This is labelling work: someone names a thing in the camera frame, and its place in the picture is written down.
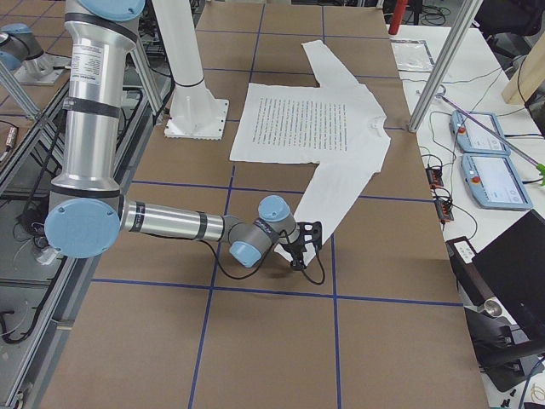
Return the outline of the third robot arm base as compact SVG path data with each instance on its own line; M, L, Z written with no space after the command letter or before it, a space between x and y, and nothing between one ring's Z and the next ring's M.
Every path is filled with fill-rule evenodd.
M71 58L47 53L29 26L14 23L1 27L1 62L21 84L52 85Z

